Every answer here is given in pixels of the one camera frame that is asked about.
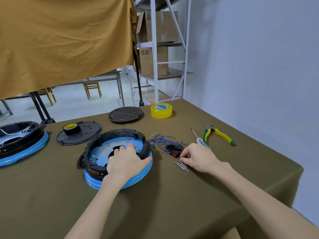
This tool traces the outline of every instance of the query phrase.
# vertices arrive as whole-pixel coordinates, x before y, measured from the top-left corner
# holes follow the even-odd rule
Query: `forearm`
[[[269,238],[319,238],[317,227],[246,180],[229,164],[212,168],[210,173],[234,193]]]
[[[111,205],[125,179],[107,175],[90,205],[64,239],[99,239]]]

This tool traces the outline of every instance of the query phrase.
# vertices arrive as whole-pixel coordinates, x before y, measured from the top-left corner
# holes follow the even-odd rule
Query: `white floor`
[[[132,106],[130,83],[127,75],[121,74],[121,82],[125,106]],[[41,99],[50,116],[56,122],[107,113],[122,107],[122,100],[119,97],[116,80],[100,82],[100,87],[102,98],[99,97],[97,89],[92,89],[90,90],[91,98],[88,100],[83,85],[78,84],[55,87],[53,92],[57,103],[54,103],[53,106],[51,106],[46,96],[41,96]],[[11,99],[6,102],[12,110],[13,115],[7,114],[5,117],[0,118],[0,126],[20,121],[41,122],[40,116],[30,97]],[[0,110],[2,112],[6,111],[1,102]]]

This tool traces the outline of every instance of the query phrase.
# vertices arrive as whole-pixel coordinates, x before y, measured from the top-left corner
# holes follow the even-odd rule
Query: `yellow and green pliers handle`
[[[214,126],[211,127],[207,127],[207,129],[205,130],[205,134],[204,134],[204,143],[207,144],[207,137],[211,132],[215,132],[217,135],[223,137],[230,145],[232,146],[236,146],[236,144],[233,142],[233,140],[230,139],[229,136],[227,136],[226,134],[222,133],[220,130],[218,130],[217,128],[214,128]]]

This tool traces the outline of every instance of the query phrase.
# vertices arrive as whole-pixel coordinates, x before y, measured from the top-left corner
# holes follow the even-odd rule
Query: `blue metal plate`
[[[27,135],[28,133],[30,133],[30,132],[26,132],[26,133],[22,134],[22,137]],[[17,134],[11,134],[11,135],[2,136],[1,139],[0,139],[0,144],[4,140],[8,140],[9,138],[12,139],[12,138],[15,138],[15,137],[20,137],[20,136],[17,135]],[[24,151],[21,151],[21,152],[19,152],[17,154],[14,154],[12,156],[0,159],[0,167],[13,164],[16,161],[18,161],[18,160],[20,160],[22,158],[25,158],[25,157],[27,157],[27,156],[39,151],[41,148],[43,148],[46,145],[48,140],[49,140],[49,135],[47,134],[47,132],[44,132],[43,137],[36,144],[32,145],[28,149],[26,149]]]
[[[139,139],[134,140],[132,137],[118,137],[111,139],[109,141],[106,141],[102,143],[101,147],[96,147],[90,156],[90,161],[94,164],[97,164],[99,166],[105,166],[108,163],[108,157],[110,153],[114,151],[114,147],[118,146],[125,146],[127,148],[127,144],[132,143],[135,146],[135,151],[138,153],[141,151],[143,147],[143,142]],[[122,187],[122,189],[125,189],[127,187],[130,187],[134,184],[136,184],[138,181],[140,181],[142,178],[145,177],[145,175],[149,172],[153,164],[153,159],[151,160],[150,164],[147,165],[138,175],[130,178],[127,183]],[[93,179],[88,172],[84,170],[84,176],[87,181],[87,183],[94,189],[99,190],[102,181]]]

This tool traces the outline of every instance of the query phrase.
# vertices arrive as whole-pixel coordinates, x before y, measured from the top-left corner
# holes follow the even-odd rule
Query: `black stand pole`
[[[37,108],[37,111],[38,111],[38,113],[39,113],[39,115],[41,117],[41,120],[42,120],[41,124],[54,123],[55,120],[50,117],[50,115],[49,115],[49,113],[48,113],[48,111],[47,111],[47,109],[46,109],[46,107],[45,107],[45,105],[44,105],[44,103],[43,103],[38,91],[30,92],[30,96],[31,96],[31,98],[33,100],[33,103],[34,103],[35,107]],[[42,107],[42,110],[43,110],[44,114],[46,115],[47,119],[44,118],[42,110],[41,110],[39,104]]]
[[[135,53],[134,47],[135,47],[135,42],[133,41],[133,57],[134,57],[134,61],[135,61],[136,76],[137,76],[137,79],[138,79],[138,92],[140,94],[139,106],[144,106],[144,101],[143,101],[142,92],[141,92],[141,83],[140,83],[140,80],[139,80],[138,58],[137,58],[137,55]]]

